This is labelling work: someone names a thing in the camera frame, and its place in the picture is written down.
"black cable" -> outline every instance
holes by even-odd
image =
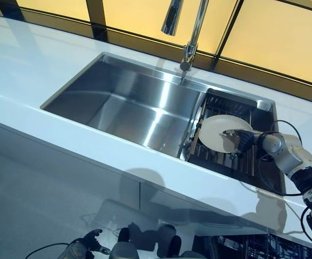
[[[297,134],[297,137],[298,137],[299,140],[300,140],[300,143],[302,144],[302,139],[301,139],[300,133],[297,131],[297,129],[294,127],[293,124],[287,122],[286,120],[275,120],[275,121],[271,124],[271,130],[273,130],[273,128],[274,128],[276,122],[284,122],[284,123],[288,124],[290,127],[292,127],[292,128],[295,130],[295,132],[296,132],[296,134]]]
[[[291,194],[288,194],[288,193],[281,193],[281,192],[278,192],[276,190],[274,190],[264,179],[263,175],[262,175],[262,172],[261,172],[261,161],[266,158],[268,155],[263,155],[259,160],[258,160],[258,173],[259,173],[259,177],[260,179],[263,181],[263,183],[270,189],[272,190],[275,194],[277,195],[281,195],[281,196],[301,196],[302,194],[301,193],[291,193]]]
[[[37,250],[35,250],[35,251],[32,251],[31,253],[29,253],[29,254],[25,257],[25,259],[28,259],[28,258],[30,257],[30,255],[33,255],[34,253],[36,253],[36,252],[38,252],[38,251],[40,251],[40,250],[42,250],[42,249],[45,249],[45,248],[48,248],[48,247],[53,247],[53,246],[58,246],[58,245],[60,245],[60,244],[63,244],[63,245],[65,245],[65,246],[70,245],[70,244],[67,244],[67,243],[54,243],[54,244],[49,244],[48,246],[41,247],[41,248],[39,248],[39,249],[37,249]]]
[[[303,212],[302,212],[302,214],[301,214],[301,218],[300,218],[300,223],[301,223],[302,231],[304,232],[304,234],[306,235],[306,237],[312,241],[312,238],[307,234],[307,232],[306,232],[306,230],[305,230],[305,226],[304,226],[304,224],[303,224],[303,218],[304,218],[304,216],[305,216],[306,211],[308,211],[308,209],[309,209],[309,207],[306,207],[306,208],[303,210]]]

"white cabinet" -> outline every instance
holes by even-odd
[[[119,206],[139,210],[138,181],[0,125],[0,258],[23,258],[94,228],[114,228]],[[34,258],[52,258],[62,249]]]

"stainless steel sink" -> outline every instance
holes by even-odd
[[[205,95],[179,80],[104,54],[42,108],[177,157]]]
[[[239,161],[208,150],[196,137],[201,119],[238,116],[259,131],[276,120],[273,101],[185,79],[160,68],[103,53],[41,108],[156,151],[187,160],[260,188],[268,189],[256,170],[257,148]],[[283,175],[264,166],[269,185],[283,191]]]

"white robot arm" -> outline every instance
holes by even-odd
[[[304,203],[311,209],[307,222],[312,230],[312,155],[302,147],[299,138],[279,132],[258,132],[230,129],[226,136],[238,136],[239,144],[232,157],[258,145],[272,156],[278,168],[295,184]]]

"dish drying rack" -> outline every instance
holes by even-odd
[[[190,163],[272,192],[261,181],[257,171],[257,160],[265,154],[263,150],[253,146],[241,157],[231,159],[230,154],[213,151],[207,148],[199,139],[202,122],[208,117],[220,114],[239,117],[248,122],[253,129],[265,131],[270,127],[273,120],[264,121],[261,127],[261,123],[255,123],[255,119],[253,119],[256,113],[261,113],[261,111],[258,111],[255,100],[217,91],[212,88],[208,89],[201,105],[199,121],[195,127],[194,134],[192,133],[193,135],[184,145],[185,159]],[[264,172],[263,177],[274,190],[280,192],[284,189],[283,175],[273,162],[268,162],[268,164],[268,171],[271,171],[271,173]]]

